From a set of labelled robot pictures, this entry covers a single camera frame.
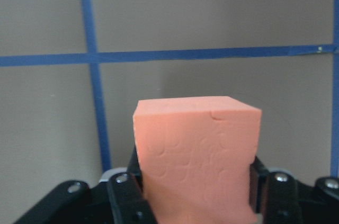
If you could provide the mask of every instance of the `gray surface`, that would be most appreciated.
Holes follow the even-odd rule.
[[[93,0],[99,50],[332,43],[333,0]]]
[[[332,55],[103,64],[113,166],[126,166],[146,98],[228,95],[263,110],[258,155],[313,183],[329,174]]]
[[[57,184],[97,184],[99,146],[86,65],[0,68],[0,222]]]
[[[80,0],[0,4],[0,56],[85,52]]]

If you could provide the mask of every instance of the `silver screw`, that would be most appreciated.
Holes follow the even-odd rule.
[[[80,182],[76,182],[73,185],[71,185],[70,187],[68,187],[68,193],[74,193],[77,192],[78,190],[80,190],[81,188],[81,183]]]
[[[330,188],[330,189],[339,189],[339,183],[337,180],[334,179],[326,179],[325,180],[325,185],[326,187]]]
[[[288,176],[285,173],[276,173],[274,178],[279,182],[287,182]]]
[[[124,183],[124,182],[127,181],[127,180],[128,180],[127,174],[119,175],[119,176],[115,179],[115,181],[116,181],[117,183]]]

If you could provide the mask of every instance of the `robotic claw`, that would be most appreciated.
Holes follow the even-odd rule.
[[[339,179],[308,186],[284,172],[269,172],[256,157],[250,168],[249,203],[263,224],[339,223]],[[127,171],[90,189],[82,181],[59,184],[15,224],[157,224],[142,197],[136,150]]]

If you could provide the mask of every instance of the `blue grid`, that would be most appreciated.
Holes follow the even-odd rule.
[[[332,147],[331,175],[338,176],[339,169],[339,0],[334,0],[334,33],[332,44],[223,48],[199,50],[165,50],[135,52],[98,52],[95,24],[91,0],[82,1],[83,21],[86,35],[87,53],[65,53],[57,55],[30,55],[0,57],[0,67],[31,65],[88,64],[94,97],[97,132],[99,135],[102,170],[111,168],[108,132],[102,92],[100,63],[136,62],[150,60],[174,59],[216,59],[226,57],[273,57],[296,56],[312,53],[333,53],[333,113],[332,113]]]

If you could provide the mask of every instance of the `foam block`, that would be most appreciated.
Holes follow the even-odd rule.
[[[133,115],[144,196],[159,224],[249,224],[261,110],[226,96],[142,100]]]

